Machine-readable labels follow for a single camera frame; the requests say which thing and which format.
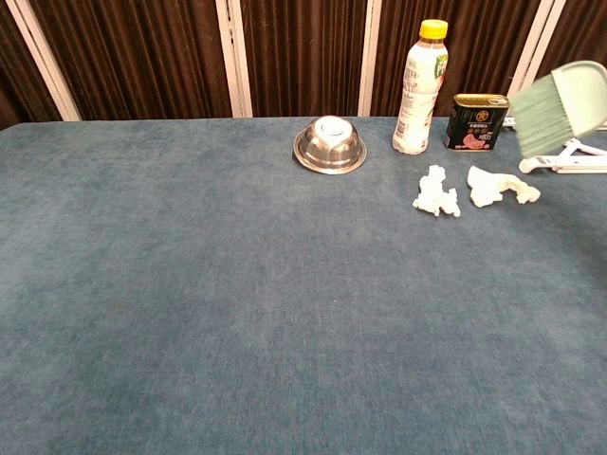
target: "light green brush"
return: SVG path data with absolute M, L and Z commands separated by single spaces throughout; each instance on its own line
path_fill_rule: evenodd
M 510 101 L 521 154 L 543 155 L 607 120 L 607 69 L 591 61 L 566 64 Z

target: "table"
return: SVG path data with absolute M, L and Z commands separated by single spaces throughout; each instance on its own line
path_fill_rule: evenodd
M 471 165 L 355 118 L 22 124 L 0 134 L 0 453 L 604 453 L 607 176 L 477 209 Z M 585 142 L 606 147 L 607 135 Z M 416 211 L 447 171 L 461 218 Z

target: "white bottle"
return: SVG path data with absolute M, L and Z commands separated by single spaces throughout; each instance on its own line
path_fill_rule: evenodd
M 418 155 L 428 147 L 432 111 L 447 69 L 446 36 L 445 21 L 427 19 L 421 23 L 419 41 L 407 55 L 402 101 L 392 138 L 392 146 L 403 154 Z

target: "black tin can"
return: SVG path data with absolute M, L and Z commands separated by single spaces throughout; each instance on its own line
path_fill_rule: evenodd
M 445 145 L 461 152 L 493 150 L 509 107 L 503 95 L 455 95 Z

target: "metal bowl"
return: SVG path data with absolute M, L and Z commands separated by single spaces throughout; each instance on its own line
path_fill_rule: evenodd
M 348 120 L 326 116 L 312 121 L 295 137 L 293 154 L 317 173 L 350 173 L 367 157 L 367 147 Z

